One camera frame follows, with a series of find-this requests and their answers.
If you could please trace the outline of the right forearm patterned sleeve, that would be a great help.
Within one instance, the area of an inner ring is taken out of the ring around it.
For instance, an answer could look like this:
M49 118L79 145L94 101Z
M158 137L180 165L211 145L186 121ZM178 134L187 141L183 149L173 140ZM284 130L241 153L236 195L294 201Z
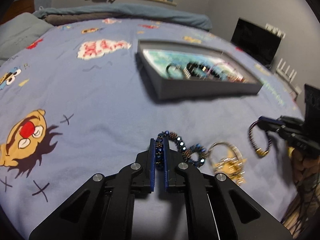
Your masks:
M293 239L298 239L311 225L319 209L319 181L311 185L301 184L297 195L290 203L281 224L291 233Z

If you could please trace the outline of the right hand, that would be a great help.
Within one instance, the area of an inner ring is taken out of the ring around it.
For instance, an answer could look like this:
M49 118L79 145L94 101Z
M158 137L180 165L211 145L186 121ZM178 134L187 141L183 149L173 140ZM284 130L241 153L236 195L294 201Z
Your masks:
M319 171L319 157L317 159L304 158L297 149L292 151L291 163L293 181L296 185Z

